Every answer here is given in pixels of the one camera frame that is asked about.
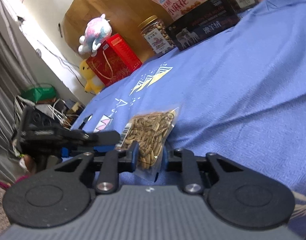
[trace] black box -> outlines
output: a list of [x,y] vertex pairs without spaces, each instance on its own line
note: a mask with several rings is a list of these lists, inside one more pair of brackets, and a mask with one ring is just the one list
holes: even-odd
[[239,22],[228,0],[207,0],[169,25],[165,31],[184,50]]

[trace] gray curtain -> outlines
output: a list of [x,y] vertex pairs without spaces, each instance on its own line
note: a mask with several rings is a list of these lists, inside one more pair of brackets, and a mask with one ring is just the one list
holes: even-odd
[[35,80],[22,57],[4,9],[0,0],[0,13],[12,43],[11,50],[0,33],[0,180],[12,183],[24,175],[19,160],[11,153],[10,141],[15,128],[13,102],[20,90],[34,85]]

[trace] green bag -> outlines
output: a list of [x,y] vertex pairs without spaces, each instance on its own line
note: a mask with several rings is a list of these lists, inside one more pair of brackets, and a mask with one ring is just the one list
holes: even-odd
[[56,90],[52,85],[42,83],[22,91],[21,97],[37,103],[38,101],[56,98]]

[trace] red gift box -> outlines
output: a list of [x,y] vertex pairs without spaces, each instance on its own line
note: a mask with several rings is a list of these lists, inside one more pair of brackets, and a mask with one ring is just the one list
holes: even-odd
[[96,56],[89,57],[86,63],[107,87],[129,76],[142,65],[118,33],[103,42]]

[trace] blue bedsheet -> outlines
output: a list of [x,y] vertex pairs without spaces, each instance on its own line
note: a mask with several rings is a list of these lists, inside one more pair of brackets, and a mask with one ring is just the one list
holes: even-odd
[[[306,0],[265,0],[235,27],[146,62],[97,95],[73,128],[92,114],[84,130],[121,132],[133,115],[172,106],[181,106],[172,147],[218,152],[284,183],[297,200],[289,226],[306,235]],[[157,184],[176,179],[162,173]]]

